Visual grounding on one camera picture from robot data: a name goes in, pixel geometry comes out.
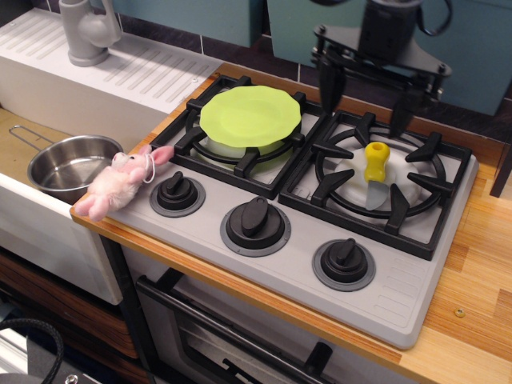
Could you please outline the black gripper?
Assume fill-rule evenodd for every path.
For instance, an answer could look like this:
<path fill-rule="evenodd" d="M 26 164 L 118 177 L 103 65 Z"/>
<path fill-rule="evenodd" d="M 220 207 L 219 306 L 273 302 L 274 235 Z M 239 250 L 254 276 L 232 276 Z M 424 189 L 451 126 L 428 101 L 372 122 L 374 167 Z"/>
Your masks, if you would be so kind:
<path fill-rule="evenodd" d="M 437 37 L 451 24 L 453 4 L 445 2 L 447 15 L 434 29 L 427 29 L 422 1 L 367 1 L 360 27 L 319 25 L 312 62 L 318 69 L 321 105 L 326 113 L 337 108 L 346 77 L 404 89 L 394 104 L 390 137 L 399 137 L 423 108 L 426 94 L 438 94 L 452 69 L 425 52 L 414 40 L 416 31 Z"/>

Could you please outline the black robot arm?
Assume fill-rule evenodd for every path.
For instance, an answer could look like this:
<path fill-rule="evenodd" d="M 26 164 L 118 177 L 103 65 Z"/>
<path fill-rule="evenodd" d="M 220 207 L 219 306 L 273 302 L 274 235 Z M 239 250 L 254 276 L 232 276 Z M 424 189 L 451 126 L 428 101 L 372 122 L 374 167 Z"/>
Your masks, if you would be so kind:
<path fill-rule="evenodd" d="M 316 26 L 312 62 L 323 110 L 334 112 L 348 78 L 400 90 L 390 118 L 390 136 L 399 137 L 421 108 L 440 99 L 442 83 L 452 74 L 414 40 L 416 30 L 431 37 L 442 34 L 453 15 L 451 2 L 446 8 L 446 19 L 434 30 L 424 25 L 420 1 L 368 1 L 359 28 Z"/>

